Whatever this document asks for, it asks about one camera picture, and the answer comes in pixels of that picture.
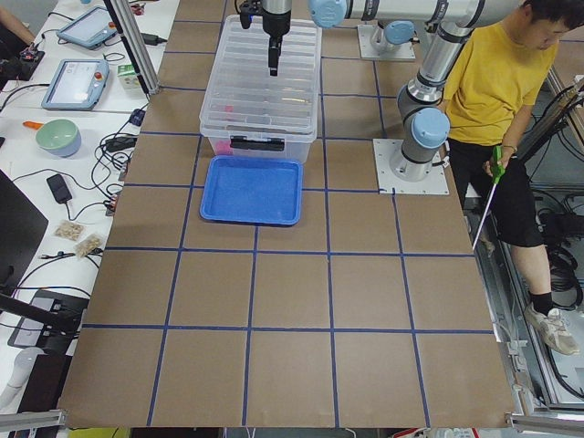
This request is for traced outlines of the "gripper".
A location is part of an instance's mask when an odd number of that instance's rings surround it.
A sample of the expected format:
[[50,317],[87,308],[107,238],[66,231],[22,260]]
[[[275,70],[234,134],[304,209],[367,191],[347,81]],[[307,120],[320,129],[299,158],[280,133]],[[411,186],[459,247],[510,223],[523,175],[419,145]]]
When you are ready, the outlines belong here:
[[276,76],[278,72],[278,52],[281,50],[283,36],[289,32],[289,13],[272,14],[265,12],[263,29],[269,35],[268,67],[269,74]]

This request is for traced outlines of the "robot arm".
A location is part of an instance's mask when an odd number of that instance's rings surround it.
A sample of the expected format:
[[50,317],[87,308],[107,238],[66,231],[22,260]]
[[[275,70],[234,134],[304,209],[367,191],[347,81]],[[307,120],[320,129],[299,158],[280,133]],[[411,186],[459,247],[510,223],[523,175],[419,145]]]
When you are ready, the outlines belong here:
[[398,108],[405,138],[390,158],[391,171],[407,182],[418,182],[432,167],[434,154],[446,142],[450,124],[436,105],[443,84],[464,43],[485,11],[483,1],[310,1],[308,9],[322,28],[348,18],[406,19],[437,25],[417,76],[402,87]]
[[283,37],[290,30],[292,2],[289,0],[262,0],[262,27],[269,35],[268,69],[271,77],[278,74]]

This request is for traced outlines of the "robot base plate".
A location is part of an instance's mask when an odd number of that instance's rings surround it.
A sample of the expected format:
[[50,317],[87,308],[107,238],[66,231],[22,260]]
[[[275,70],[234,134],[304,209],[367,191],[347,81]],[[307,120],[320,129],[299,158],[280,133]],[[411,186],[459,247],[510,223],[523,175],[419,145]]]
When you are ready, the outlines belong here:
[[402,155],[402,140],[374,139],[372,144],[379,193],[450,194],[440,151],[430,162],[419,164]]
[[378,25],[358,25],[360,42],[360,57],[366,60],[413,62],[416,58],[412,42],[403,40],[400,44],[393,44],[387,35],[394,34],[390,28],[381,28]]

